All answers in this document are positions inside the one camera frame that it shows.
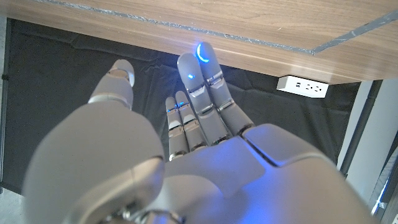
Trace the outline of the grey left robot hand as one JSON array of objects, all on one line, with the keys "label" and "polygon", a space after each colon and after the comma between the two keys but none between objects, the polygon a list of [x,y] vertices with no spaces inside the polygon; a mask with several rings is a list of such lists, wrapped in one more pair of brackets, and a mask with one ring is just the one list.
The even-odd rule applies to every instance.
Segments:
[{"label": "grey left robot hand", "polygon": [[234,102],[212,46],[177,60],[165,102],[169,153],[132,110],[117,60],[87,104],[38,145],[23,184],[27,223],[375,223],[321,151]]}]

